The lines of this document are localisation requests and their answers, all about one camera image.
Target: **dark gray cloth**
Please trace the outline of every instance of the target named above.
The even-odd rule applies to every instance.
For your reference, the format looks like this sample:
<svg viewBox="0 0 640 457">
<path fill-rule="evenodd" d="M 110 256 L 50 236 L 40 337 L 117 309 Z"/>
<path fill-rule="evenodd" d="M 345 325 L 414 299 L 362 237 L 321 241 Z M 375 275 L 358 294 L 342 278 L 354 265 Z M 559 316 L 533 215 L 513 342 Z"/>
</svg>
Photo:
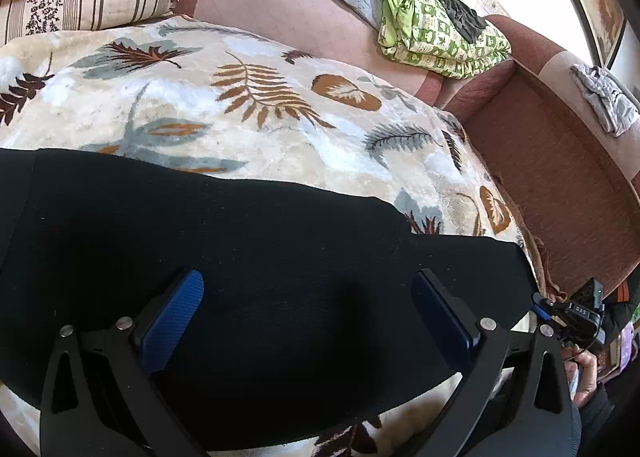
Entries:
<svg viewBox="0 0 640 457">
<path fill-rule="evenodd" d="M 472 10 L 461 0 L 439 1 L 462 38 L 468 43 L 474 44 L 482 30 L 486 28 L 486 20 L 479 17 L 475 10 Z"/>
<path fill-rule="evenodd" d="M 580 409 L 580 419 L 582 420 L 581 452 L 588 449 L 591 441 L 602 428 L 612 411 L 613 408 L 609 402 L 607 391 L 602 383 L 599 383 L 598 389 L 593 396 L 591 396 L 589 402 Z"/>
</svg>

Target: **black sleeve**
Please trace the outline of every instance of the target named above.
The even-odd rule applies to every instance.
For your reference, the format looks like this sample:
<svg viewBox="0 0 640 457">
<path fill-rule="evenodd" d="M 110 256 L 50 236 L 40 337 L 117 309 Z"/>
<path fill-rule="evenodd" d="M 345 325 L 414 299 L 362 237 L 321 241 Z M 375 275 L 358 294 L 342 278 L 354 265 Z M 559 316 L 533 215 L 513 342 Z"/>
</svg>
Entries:
<svg viewBox="0 0 640 457">
<path fill-rule="evenodd" d="M 582 420 L 581 448 L 593 440 L 612 411 L 613 408 L 609 402 L 607 391 L 603 384 L 599 383 L 589 402 L 580 409 L 580 418 Z"/>
</svg>

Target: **black device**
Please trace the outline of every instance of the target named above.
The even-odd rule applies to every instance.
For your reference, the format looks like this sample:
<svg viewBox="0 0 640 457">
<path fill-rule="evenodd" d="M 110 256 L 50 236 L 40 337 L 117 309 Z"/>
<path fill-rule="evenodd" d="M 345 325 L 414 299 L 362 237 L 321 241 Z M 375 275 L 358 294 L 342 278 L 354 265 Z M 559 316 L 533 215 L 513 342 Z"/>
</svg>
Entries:
<svg viewBox="0 0 640 457">
<path fill-rule="evenodd" d="M 599 347 L 604 345 L 603 299 L 603 286 L 593 277 L 572 294 L 571 300 L 567 302 L 552 302 L 540 293 L 534 293 L 532 297 L 534 312 L 558 332 L 559 338 L 583 349 L 594 344 Z"/>
<path fill-rule="evenodd" d="M 200 274 L 187 271 L 136 319 L 89 333 L 63 327 L 44 385 L 42 457 L 206 455 L 148 379 L 164 368 L 202 291 Z M 449 367 L 463 379 L 430 430 L 396 457 L 575 454 L 575 414 L 552 331 L 514 332 L 478 319 L 428 269 L 415 274 L 411 294 Z M 507 389 L 492 397 L 500 373 L 511 367 Z"/>
</svg>

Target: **human hand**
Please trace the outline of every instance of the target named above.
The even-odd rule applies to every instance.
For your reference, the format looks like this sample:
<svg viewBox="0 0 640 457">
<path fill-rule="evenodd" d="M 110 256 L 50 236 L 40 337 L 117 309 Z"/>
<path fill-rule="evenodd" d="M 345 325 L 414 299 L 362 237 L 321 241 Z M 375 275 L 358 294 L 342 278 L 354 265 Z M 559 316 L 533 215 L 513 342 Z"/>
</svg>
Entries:
<svg viewBox="0 0 640 457">
<path fill-rule="evenodd" d="M 598 358 L 589 351 L 582 352 L 577 345 L 574 347 L 563 347 L 560 351 L 562 359 L 573 357 L 570 361 L 564 362 L 564 372 L 568 382 L 574 378 L 578 372 L 578 365 L 582 368 L 580 382 L 578 382 L 578 390 L 574 395 L 574 405 L 582 408 L 586 405 L 591 396 L 598 388 Z"/>
</svg>

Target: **person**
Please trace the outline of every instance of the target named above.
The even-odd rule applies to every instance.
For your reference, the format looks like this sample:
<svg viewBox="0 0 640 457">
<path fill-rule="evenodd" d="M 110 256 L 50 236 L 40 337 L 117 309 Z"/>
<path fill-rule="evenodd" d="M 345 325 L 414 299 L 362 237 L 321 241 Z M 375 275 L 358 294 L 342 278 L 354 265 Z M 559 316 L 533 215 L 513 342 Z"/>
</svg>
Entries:
<svg viewBox="0 0 640 457">
<path fill-rule="evenodd" d="M 609 402 L 603 384 L 598 383 L 598 358 L 589 351 L 583 351 L 577 345 L 563 347 L 564 372 L 569 383 L 582 371 L 573 403 L 580 410 L 582 421 L 582 440 L 580 449 L 588 447 L 590 442 L 609 418 L 613 408 Z"/>
</svg>

